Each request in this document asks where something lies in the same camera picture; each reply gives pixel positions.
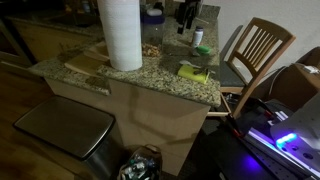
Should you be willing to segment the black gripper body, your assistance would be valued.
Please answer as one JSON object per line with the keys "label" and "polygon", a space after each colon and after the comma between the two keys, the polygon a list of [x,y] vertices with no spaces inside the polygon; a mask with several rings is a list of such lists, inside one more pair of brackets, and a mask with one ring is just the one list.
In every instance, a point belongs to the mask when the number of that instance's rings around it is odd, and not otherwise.
{"label": "black gripper body", "polygon": [[186,28],[188,16],[190,14],[194,14],[195,17],[197,16],[200,3],[201,0],[185,0],[184,2],[180,3],[175,14],[176,22],[179,23],[181,21],[184,21],[184,28]]}

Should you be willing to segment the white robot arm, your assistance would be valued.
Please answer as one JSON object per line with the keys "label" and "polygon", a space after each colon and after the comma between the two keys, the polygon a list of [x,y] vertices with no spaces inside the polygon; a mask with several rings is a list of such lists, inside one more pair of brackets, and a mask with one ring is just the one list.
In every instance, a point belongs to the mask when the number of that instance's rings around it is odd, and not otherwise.
{"label": "white robot arm", "polygon": [[[289,31],[273,22],[258,17],[251,19],[229,59],[223,62],[227,73],[219,76],[221,83],[233,76],[241,81],[238,100],[233,109],[224,112],[226,116],[240,116],[260,80],[294,40]],[[306,105],[287,120],[267,123],[262,130],[251,127],[247,134],[278,149],[289,159],[317,170],[320,167],[319,124],[302,117],[314,113],[315,108]]]}

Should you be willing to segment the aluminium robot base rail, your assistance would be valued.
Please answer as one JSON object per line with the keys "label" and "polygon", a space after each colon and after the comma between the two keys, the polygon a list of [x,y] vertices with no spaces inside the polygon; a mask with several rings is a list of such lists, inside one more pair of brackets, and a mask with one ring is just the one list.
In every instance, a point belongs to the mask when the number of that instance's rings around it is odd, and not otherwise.
{"label": "aluminium robot base rail", "polygon": [[275,111],[249,112],[240,118],[240,130],[246,140],[276,158],[300,170],[304,175],[319,180],[319,112],[299,109],[289,115]]}

